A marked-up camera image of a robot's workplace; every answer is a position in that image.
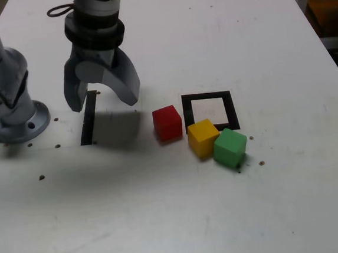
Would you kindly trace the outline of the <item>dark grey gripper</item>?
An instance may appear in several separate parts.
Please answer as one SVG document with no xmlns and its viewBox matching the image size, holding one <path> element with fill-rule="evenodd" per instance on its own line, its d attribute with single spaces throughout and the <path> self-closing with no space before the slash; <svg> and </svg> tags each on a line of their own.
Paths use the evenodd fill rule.
<svg viewBox="0 0 338 253">
<path fill-rule="evenodd" d="M 64 97 L 72 111 L 82 111 L 88 83 L 108 86 L 127 105 L 138 102 L 139 76 L 121 49 L 90 50 L 75 44 L 71 49 L 64 66 Z"/>
</svg>

